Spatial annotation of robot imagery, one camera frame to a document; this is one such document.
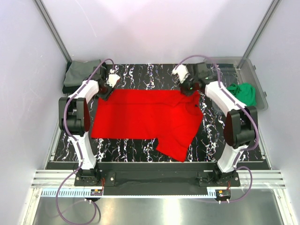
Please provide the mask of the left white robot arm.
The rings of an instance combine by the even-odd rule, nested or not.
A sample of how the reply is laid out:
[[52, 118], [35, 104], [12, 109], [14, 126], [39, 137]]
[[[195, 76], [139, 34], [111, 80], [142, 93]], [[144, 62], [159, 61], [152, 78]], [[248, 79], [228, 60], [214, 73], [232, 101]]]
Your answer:
[[59, 127], [68, 135], [78, 159], [78, 168], [74, 169], [76, 185], [96, 186], [104, 180], [90, 144], [88, 103], [97, 94], [107, 100], [119, 80], [120, 76], [111, 69], [98, 80], [89, 77], [73, 94], [59, 99]]

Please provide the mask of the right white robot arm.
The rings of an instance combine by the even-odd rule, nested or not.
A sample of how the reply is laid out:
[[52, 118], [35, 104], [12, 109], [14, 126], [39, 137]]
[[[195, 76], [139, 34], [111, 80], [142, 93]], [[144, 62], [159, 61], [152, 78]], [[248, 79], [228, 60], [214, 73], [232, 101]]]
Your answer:
[[187, 66], [178, 64], [172, 71], [178, 77], [182, 94], [192, 95], [197, 90], [210, 98], [226, 116], [224, 127], [225, 147], [212, 172], [198, 177], [201, 186], [228, 186], [238, 179], [237, 163], [241, 155], [258, 145], [257, 109], [247, 106], [231, 94], [213, 69], [199, 63], [189, 72]]

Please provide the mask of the red t shirt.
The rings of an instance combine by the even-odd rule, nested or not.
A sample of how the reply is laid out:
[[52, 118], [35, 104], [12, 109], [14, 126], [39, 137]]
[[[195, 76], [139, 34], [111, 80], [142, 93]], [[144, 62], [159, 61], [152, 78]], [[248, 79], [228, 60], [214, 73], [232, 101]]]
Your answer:
[[94, 139], [157, 139], [157, 151], [184, 162], [203, 120], [200, 94], [179, 90], [116, 90], [98, 100]]

